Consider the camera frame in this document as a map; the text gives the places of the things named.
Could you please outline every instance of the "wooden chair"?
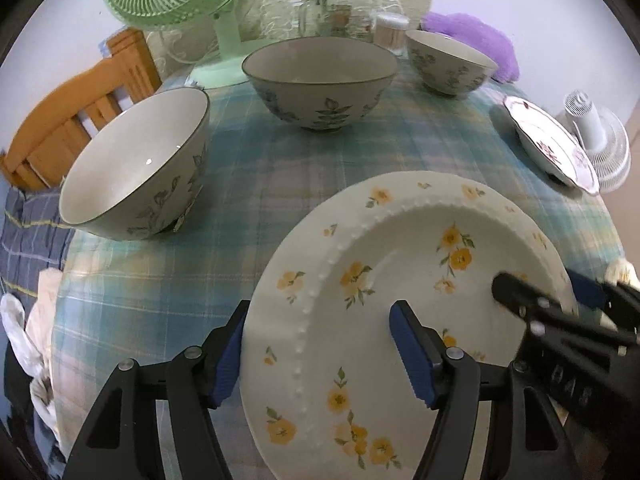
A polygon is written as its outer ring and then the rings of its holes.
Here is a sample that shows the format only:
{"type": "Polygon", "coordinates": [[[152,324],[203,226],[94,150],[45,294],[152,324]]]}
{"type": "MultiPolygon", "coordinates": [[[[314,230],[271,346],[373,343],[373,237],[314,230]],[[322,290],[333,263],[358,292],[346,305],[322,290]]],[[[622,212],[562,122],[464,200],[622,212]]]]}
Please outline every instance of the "wooden chair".
{"type": "Polygon", "coordinates": [[[122,110],[113,91],[124,87],[134,103],[154,94],[161,81],[139,30],[107,41],[111,57],[66,81],[27,116],[0,169],[12,186],[36,191],[59,186],[91,137],[78,119],[82,110],[100,130],[122,110]]]}

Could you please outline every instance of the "blue tablecloth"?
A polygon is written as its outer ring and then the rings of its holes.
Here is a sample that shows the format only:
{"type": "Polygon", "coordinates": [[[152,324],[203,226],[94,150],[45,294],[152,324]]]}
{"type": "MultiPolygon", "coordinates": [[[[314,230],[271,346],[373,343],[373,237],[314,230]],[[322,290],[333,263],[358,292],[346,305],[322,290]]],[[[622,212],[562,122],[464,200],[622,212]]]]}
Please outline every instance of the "blue tablecloth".
{"type": "MultiPolygon", "coordinates": [[[[483,182],[528,213],[565,266],[602,277],[622,255],[602,199],[550,183],[520,146],[494,82],[466,100],[426,92],[406,64],[380,104],[335,134],[285,124],[249,84],[210,93],[206,181],[177,234],[114,242],[77,232],[53,335],[53,387],[68,452],[123,358],[170,360],[201,343],[251,298],[271,255],[316,205],[389,171],[434,170],[483,182]]],[[[273,478],[249,433],[238,391],[214,412],[235,478],[273,478]]],[[[168,409],[159,409],[167,478],[179,478],[168,409]]]]}

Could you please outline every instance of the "screw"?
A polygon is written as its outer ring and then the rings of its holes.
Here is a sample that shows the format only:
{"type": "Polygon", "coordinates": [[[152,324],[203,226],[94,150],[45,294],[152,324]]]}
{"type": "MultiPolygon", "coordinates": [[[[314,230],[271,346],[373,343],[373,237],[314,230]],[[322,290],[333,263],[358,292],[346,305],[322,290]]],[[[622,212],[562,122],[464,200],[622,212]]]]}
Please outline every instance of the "screw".
{"type": "Polygon", "coordinates": [[[545,326],[539,321],[532,321],[529,323],[529,330],[533,335],[543,336],[545,335],[545,326]]]}
{"type": "Polygon", "coordinates": [[[184,351],[184,356],[187,359],[197,359],[202,355],[202,348],[199,346],[190,346],[184,351]]]}
{"type": "Polygon", "coordinates": [[[529,365],[527,365],[526,362],[524,362],[524,361],[516,361],[513,364],[513,368],[517,372],[520,372],[521,374],[523,374],[524,372],[529,370],[529,365]]]}
{"type": "Polygon", "coordinates": [[[118,368],[123,372],[126,372],[127,370],[131,370],[134,364],[136,364],[136,362],[133,359],[124,359],[118,363],[118,368]]]}
{"type": "Polygon", "coordinates": [[[457,346],[450,346],[447,348],[447,357],[449,359],[455,359],[457,361],[458,359],[462,359],[464,355],[465,353],[457,346]]]}

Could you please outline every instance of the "jar lid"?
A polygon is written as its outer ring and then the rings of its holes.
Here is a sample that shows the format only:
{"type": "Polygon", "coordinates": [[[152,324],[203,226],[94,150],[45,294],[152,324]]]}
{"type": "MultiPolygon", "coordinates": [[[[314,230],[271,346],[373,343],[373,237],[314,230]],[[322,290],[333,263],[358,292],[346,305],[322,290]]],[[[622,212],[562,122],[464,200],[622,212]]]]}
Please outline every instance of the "jar lid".
{"type": "Polygon", "coordinates": [[[397,28],[399,30],[409,29],[409,18],[404,14],[395,12],[379,12],[376,14],[376,26],[397,28]]]}

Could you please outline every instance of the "pink floral plate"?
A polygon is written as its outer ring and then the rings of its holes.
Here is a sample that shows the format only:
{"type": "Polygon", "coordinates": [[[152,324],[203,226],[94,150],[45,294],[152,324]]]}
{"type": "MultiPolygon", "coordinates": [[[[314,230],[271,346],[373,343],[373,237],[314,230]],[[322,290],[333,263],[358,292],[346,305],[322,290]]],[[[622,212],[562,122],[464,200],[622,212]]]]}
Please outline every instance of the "pink floral plate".
{"type": "Polygon", "coordinates": [[[562,124],[535,104],[507,96],[509,111],[520,141],[532,160],[546,173],[570,187],[589,194],[600,192],[600,183],[587,154],[562,124]]]}
{"type": "MultiPolygon", "coordinates": [[[[493,189],[451,174],[380,175],[314,209],[252,297],[241,393],[280,480],[412,478],[436,413],[416,399],[388,329],[395,300],[476,359],[506,365],[524,323],[497,304],[509,270],[576,309],[551,242],[493,189]]],[[[482,403],[468,473],[482,467],[482,403]]]]}

